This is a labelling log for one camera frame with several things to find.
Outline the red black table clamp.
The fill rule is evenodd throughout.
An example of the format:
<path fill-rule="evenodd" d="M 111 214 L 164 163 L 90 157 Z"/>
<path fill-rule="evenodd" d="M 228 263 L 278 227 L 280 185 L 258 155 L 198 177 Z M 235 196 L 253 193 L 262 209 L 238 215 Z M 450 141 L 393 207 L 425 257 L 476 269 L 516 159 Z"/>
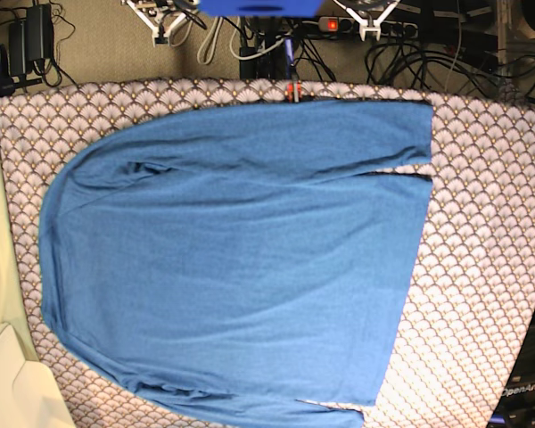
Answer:
<path fill-rule="evenodd" d="M 287 85 L 285 94 L 290 103 L 299 103 L 302 97 L 301 82 L 291 80 Z"/>

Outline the black power adapter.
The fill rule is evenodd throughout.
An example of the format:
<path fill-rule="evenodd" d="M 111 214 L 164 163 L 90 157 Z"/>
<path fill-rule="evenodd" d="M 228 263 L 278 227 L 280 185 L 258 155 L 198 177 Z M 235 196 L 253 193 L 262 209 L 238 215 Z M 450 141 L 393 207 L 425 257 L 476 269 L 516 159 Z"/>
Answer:
<path fill-rule="evenodd" d="M 24 77 L 34 71 L 43 75 L 46 62 L 54 57 L 54 26 L 52 6 L 33 4 L 26 17 L 8 27 L 10 74 Z"/>

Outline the blue T-shirt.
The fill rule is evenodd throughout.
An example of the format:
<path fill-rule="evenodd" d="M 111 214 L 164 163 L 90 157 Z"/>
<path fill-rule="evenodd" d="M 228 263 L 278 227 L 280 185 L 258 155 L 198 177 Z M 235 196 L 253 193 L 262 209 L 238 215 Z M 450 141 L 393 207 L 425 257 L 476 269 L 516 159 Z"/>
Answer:
<path fill-rule="evenodd" d="M 39 216 L 41 312 L 75 357 L 171 411 L 359 427 L 427 217 L 428 103 L 172 114 L 80 151 Z"/>

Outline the blue box overhead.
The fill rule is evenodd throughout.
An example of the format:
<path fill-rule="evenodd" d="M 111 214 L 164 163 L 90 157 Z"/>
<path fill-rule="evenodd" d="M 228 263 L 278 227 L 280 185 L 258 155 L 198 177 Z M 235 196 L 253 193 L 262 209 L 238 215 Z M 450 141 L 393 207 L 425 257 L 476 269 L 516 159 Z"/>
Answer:
<path fill-rule="evenodd" d="M 323 0 L 201 0 L 209 16 L 313 17 Z"/>

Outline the white power strip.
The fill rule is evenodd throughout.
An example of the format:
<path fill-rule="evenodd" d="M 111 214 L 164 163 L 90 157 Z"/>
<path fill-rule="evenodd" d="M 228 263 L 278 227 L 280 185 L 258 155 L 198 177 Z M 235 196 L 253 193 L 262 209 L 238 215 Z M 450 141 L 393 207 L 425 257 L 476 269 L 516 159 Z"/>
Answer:
<path fill-rule="evenodd" d="M 419 28 L 415 23 L 399 21 L 374 20 L 369 25 L 368 20 L 363 19 L 362 23 L 349 17 L 321 16 L 316 18 L 315 23 L 323 33 L 337 34 L 342 36 L 354 35 L 364 36 L 364 39 L 371 37 L 380 40 L 382 37 L 405 37 L 418 38 Z"/>

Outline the black OpenArm case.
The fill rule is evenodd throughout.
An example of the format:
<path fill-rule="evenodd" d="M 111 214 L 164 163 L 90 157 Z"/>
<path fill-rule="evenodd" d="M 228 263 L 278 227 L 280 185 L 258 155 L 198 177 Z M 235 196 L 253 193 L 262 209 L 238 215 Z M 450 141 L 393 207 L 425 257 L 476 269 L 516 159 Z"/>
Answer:
<path fill-rule="evenodd" d="M 535 311 L 488 427 L 535 427 Z"/>

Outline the fan-patterned table cloth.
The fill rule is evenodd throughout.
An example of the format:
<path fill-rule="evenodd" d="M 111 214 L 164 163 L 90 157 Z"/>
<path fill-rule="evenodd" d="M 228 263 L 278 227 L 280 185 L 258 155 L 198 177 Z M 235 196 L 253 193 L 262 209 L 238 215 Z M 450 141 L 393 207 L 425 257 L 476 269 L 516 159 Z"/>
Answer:
<path fill-rule="evenodd" d="M 535 110 L 386 86 L 305 82 L 304 99 L 425 101 L 432 178 L 423 237 L 391 361 L 368 427 L 483 427 L 535 310 Z M 159 116 L 283 102 L 283 81 L 155 79 L 90 83 L 0 99 L 4 177 L 22 301 L 37 356 L 79 427 L 195 427 L 77 361 L 40 310 L 38 212 L 57 172 L 111 132 Z"/>

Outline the white plastic bin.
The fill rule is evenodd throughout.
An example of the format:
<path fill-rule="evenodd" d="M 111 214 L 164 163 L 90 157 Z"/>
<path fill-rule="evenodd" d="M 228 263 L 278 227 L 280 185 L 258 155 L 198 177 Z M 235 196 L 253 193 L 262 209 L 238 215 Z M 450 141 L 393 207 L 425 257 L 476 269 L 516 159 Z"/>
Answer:
<path fill-rule="evenodd" d="M 51 370 L 27 360 L 16 332 L 0 325 L 0 427 L 73 427 Z"/>

